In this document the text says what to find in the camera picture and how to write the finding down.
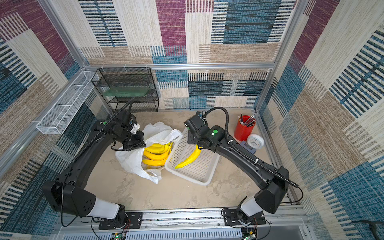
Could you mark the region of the white plastic bag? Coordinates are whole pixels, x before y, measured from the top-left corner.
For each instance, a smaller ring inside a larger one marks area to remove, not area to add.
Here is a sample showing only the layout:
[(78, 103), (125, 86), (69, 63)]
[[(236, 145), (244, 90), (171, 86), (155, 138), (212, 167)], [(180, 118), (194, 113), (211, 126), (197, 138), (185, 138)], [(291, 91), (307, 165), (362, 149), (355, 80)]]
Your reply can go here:
[(162, 179), (161, 170), (183, 134), (162, 122), (146, 125), (143, 133), (145, 147), (129, 152), (120, 148), (115, 157), (128, 173), (158, 184)]

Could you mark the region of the yellow banana cluster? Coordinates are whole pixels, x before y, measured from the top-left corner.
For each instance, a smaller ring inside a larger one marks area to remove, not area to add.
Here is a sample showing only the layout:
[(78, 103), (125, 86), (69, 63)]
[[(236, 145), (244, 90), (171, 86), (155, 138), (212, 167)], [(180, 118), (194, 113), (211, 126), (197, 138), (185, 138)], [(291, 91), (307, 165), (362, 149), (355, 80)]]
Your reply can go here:
[(173, 142), (165, 145), (153, 144), (152, 146), (145, 148), (142, 163), (151, 167), (164, 166), (171, 154), (172, 148)]

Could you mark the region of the white perforated plastic basket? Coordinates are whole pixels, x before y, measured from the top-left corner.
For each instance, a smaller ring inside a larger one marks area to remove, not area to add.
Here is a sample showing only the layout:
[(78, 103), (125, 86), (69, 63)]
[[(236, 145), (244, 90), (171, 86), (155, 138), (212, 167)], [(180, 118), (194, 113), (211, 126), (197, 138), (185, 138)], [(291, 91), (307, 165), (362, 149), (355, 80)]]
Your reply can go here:
[(209, 150), (196, 150), (188, 144), (188, 130), (178, 139), (168, 157), (165, 168), (170, 173), (192, 183), (207, 186), (215, 173), (220, 156)]

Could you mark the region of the yellow banana bunch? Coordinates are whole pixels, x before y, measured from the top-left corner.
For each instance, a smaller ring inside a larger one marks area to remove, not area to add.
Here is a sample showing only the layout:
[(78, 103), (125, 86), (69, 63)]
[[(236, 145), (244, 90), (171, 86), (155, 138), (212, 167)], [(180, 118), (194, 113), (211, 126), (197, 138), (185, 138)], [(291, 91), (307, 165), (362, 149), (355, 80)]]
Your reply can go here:
[(194, 152), (186, 159), (184, 160), (183, 162), (179, 163), (175, 169), (181, 169), (181, 168), (184, 168), (185, 166), (193, 163), (201, 154), (201, 149), (198, 145), (196, 145), (196, 148), (194, 150)]

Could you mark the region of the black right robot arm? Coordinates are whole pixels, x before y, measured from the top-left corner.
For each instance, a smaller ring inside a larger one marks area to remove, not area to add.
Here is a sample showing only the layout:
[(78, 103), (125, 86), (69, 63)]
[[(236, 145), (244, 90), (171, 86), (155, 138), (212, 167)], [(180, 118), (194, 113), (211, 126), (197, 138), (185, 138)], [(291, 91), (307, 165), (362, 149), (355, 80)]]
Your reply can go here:
[(289, 172), (283, 167), (277, 169), (245, 150), (225, 129), (220, 126), (209, 128), (205, 124), (194, 127), (186, 124), (188, 143), (210, 150), (225, 157), (246, 173), (260, 189), (251, 197), (244, 198), (237, 207), (237, 219), (247, 224), (262, 211), (274, 214), (288, 191), (284, 178)]

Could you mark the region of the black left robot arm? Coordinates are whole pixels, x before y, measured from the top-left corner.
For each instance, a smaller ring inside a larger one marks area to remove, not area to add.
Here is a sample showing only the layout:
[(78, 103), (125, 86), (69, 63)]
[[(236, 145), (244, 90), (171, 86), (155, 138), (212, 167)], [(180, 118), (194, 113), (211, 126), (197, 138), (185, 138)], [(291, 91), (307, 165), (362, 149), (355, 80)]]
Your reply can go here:
[(51, 208), (60, 214), (100, 218), (108, 229), (121, 229), (128, 222), (125, 206), (111, 203), (86, 191), (88, 179), (108, 146), (123, 144), (123, 151), (146, 147), (136, 118), (127, 110), (109, 120), (98, 120), (72, 163), (54, 180), (43, 184)]

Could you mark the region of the red pen cup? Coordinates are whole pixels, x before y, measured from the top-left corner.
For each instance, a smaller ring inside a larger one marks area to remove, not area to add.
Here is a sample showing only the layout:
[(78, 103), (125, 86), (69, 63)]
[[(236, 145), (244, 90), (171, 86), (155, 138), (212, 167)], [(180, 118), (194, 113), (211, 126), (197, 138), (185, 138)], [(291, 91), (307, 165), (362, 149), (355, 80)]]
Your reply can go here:
[(251, 127), (245, 127), (245, 126), (241, 126), (238, 120), (237, 126), (234, 131), (235, 138), (239, 141), (245, 141), (247, 137), (252, 133), (255, 124)]

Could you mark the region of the green board on shelf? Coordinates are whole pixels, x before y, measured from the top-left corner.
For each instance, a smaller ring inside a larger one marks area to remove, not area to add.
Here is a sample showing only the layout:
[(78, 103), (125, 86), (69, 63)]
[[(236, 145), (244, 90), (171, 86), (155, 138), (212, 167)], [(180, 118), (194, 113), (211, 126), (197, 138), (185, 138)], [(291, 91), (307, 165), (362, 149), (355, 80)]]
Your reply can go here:
[(105, 97), (144, 97), (150, 88), (148, 87), (128, 87), (128, 88), (110, 88), (103, 93)]

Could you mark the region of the pens in cup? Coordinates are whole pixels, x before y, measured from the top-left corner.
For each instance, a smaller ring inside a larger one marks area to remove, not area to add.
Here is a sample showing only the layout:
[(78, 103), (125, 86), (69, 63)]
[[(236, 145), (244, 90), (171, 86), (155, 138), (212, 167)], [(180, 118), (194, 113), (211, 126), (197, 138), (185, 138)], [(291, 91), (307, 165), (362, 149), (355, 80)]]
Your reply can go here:
[(241, 126), (251, 127), (255, 124), (255, 122), (256, 122), (255, 115), (245, 116), (241, 114), (239, 116), (239, 123)]

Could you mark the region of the white round clock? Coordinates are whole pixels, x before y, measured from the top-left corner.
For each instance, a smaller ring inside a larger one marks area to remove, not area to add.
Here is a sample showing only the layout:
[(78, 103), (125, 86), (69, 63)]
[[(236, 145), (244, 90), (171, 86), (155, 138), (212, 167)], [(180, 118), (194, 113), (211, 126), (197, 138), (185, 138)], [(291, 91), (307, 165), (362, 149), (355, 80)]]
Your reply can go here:
[(257, 150), (263, 148), (265, 140), (257, 134), (250, 134), (245, 141), (240, 143), (240, 145), (251, 154), (255, 154)]

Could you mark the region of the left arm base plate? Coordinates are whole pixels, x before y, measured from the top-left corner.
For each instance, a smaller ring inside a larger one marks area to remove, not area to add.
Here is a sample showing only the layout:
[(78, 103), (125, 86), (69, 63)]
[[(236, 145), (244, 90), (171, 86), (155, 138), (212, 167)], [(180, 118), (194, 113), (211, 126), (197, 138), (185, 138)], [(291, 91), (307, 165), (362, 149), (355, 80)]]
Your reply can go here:
[(101, 219), (99, 230), (131, 230), (139, 229), (142, 224), (143, 212), (127, 212), (118, 214), (113, 220)]

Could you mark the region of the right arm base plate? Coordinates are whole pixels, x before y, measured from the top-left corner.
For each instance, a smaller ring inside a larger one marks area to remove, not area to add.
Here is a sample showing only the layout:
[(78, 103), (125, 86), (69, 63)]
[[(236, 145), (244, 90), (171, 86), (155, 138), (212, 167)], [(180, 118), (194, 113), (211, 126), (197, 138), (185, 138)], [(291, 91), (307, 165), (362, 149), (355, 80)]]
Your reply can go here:
[(263, 211), (248, 217), (238, 209), (223, 208), (221, 215), (224, 218), (225, 225), (230, 227), (245, 228), (253, 224), (265, 225), (267, 223)]

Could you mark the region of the aluminium front rail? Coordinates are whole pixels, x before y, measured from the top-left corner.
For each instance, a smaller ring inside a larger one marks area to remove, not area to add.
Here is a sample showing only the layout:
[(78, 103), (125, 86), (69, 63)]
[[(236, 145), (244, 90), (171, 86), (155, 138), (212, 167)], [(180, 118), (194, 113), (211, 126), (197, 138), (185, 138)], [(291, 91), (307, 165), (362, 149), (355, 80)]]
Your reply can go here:
[(56, 224), (51, 240), (315, 240), (302, 206), (285, 205), (260, 213), (252, 223), (231, 220), (234, 208), (129, 211), (129, 226), (101, 230), (101, 220), (80, 218), (69, 227)]

